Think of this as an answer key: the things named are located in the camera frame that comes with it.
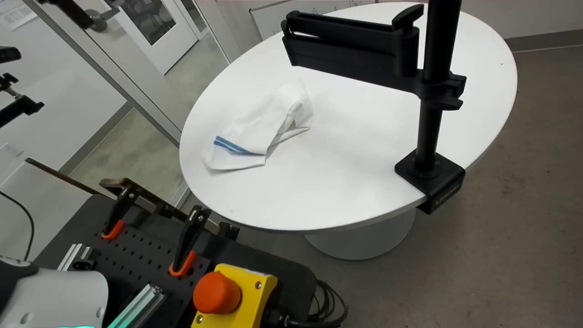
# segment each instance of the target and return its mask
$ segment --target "tabletop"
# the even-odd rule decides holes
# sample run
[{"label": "tabletop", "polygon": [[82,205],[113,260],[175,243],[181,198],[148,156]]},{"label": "tabletop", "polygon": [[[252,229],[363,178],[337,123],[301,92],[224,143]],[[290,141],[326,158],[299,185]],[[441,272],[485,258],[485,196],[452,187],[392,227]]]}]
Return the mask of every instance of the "tabletop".
[{"label": "tabletop", "polygon": [[[332,17],[390,25],[408,6],[414,4],[359,6]],[[421,30],[421,68],[426,15],[416,26]],[[181,168],[197,199],[233,223],[277,232],[355,227],[419,207],[425,196],[394,170],[416,150],[419,99],[292,68],[281,39],[279,34],[237,59],[193,107],[182,130]],[[461,97],[465,107],[445,112],[437,152],[468,168],[488,150],[512,112],[516,63],[490,26],[461,14],[452,72],[468,77]],[[308,90],[312,130],[279,145],[263,168],[208,170],[202,161],[206,145],[290,79]]]}]

